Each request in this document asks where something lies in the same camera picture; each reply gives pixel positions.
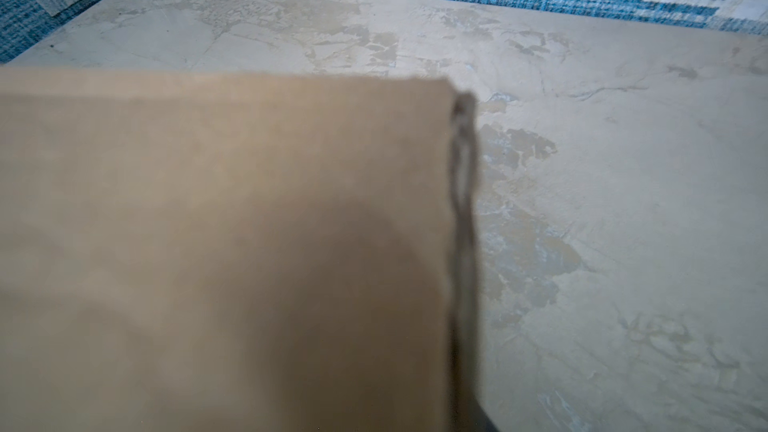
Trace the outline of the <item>brown cardboard box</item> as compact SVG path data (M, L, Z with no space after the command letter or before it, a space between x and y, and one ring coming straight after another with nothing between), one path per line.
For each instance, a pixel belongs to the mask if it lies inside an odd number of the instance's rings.
M476 99L4 67L5 431L473 431Z

